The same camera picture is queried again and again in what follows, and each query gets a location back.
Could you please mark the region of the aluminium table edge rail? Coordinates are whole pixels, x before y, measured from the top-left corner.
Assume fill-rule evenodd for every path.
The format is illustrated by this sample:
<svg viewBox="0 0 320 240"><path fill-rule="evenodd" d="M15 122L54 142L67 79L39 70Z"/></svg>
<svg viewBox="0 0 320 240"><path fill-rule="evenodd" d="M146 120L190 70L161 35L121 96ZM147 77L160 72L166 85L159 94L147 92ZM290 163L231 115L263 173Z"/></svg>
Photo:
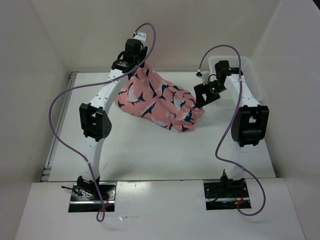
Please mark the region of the aluminium table edge rail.
<svg viewBox="0 0 320 240"><path fill-rule="evenodd" d="M76 81L76 77L77 77L78 71L73 71L70 73L70 77L69 77L69 81L68 81L68 85L67 88L72 88L75 84ZM62 126L64 124L64 120L66 117L66 112L67 112L67 108L70 102L70 92L66 93L63 97L63 102L61 105L61 109L60 109L60 114L58 117L58 121L55 125L55 132L60 135L61 134L61 130L62 130ZM52 141L51 141L51 145L50 145L50 149L46 158L46 162L41 174L41 178L40 178L40 182L45 182L47 183L49 181L49 177L50 177L50 173L51 173L51 169L53 166L53 161L54 161L54 156L55 153L57 151L57 147L59 145L59 141L57 140L57 138L54 136Z"/></svg>

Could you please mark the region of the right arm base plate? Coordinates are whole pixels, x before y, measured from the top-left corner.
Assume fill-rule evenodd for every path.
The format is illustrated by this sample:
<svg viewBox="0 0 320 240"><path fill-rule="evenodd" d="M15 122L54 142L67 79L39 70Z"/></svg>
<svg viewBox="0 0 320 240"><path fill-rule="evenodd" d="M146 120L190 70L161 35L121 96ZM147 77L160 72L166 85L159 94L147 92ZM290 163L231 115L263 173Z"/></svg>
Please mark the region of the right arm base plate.
<svg viewBox="0 0 320 240"><path fill-rule="evenodd" d="M204 198L207 211L251 209L247 183L244 179L222 185L221 180L204 181Z"/></svg>

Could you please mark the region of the white plastic basket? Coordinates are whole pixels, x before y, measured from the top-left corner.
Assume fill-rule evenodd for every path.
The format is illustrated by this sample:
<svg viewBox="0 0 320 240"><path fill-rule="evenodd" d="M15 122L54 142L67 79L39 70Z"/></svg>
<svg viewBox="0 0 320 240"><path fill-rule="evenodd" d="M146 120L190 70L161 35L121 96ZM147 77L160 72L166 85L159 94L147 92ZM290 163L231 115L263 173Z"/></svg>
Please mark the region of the white plastic basket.
<svg viewBox="0 0 320 240"><path fill-rule="evenodd" d="M245 83L247 84L252 95L258 102L264 99L261 87L261 81L257 75L253 63L249 57L241 56L241 71L244 75ZM211 74L216 75L215 65L220 61L228 61L229 66L237 68L239 66L239 59L236 55L215 55L208 58L208 64Z"/></svg>

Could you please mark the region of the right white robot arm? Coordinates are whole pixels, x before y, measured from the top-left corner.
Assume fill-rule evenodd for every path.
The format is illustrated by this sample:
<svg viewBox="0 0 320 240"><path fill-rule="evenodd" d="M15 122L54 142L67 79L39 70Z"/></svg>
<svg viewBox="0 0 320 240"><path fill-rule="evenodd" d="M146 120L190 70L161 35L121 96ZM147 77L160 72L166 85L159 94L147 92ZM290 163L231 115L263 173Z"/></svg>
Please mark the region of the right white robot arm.
<svg viewBox="0 0 320 240"><path fill-rule="evenodd" d="M223 92L228 92L236 105L231 123L222 135L225 139L230 134L235 143L231 166L223 171L219 184L220 193L230 197L245 186L245 177L252 174L250 164L257 166L268 159L264 137L270 111L259 102L262 95L248 57L210 57L209 63L209 71L196 73L202 80L194 87L196 106L204 107L218 100Z"/></svg>

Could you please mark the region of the pink shark print shorts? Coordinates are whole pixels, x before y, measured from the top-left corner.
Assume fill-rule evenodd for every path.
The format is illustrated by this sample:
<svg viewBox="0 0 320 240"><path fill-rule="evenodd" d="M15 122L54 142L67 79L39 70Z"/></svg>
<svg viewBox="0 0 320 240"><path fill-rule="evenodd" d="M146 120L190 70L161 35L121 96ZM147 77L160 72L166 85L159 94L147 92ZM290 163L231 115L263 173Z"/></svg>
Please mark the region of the pink shark print shorts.
<svg viewBox="0 0 320 240"><path fill-rule="evenodd" d="M127 114L175 133L193 131L204 113L188 90L162 78L148 64L137 69L114 103Z"/></svg>

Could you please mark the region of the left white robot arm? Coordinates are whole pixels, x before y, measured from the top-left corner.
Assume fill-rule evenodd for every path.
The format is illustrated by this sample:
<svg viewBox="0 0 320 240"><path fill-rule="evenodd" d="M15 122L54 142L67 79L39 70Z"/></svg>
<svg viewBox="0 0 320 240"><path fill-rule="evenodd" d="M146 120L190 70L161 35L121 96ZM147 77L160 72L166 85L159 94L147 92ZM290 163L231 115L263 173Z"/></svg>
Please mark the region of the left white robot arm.
<svg viewBox="0 0 320 240"><path fill-rule="evenodd" d="M145 43L145 39L137 36L128 39L124 51L111 66L108 76L111 83L103 85L89 103L82 103L79 107L80 125L85 137L84 156L90 167L77 178L77 187L89 200L96 199L100 194L100 187L97 184L100 181L102 146L112 129L108 117L109 110L118 93L135 73L132 69L146 57L148 48Z"/></svg>

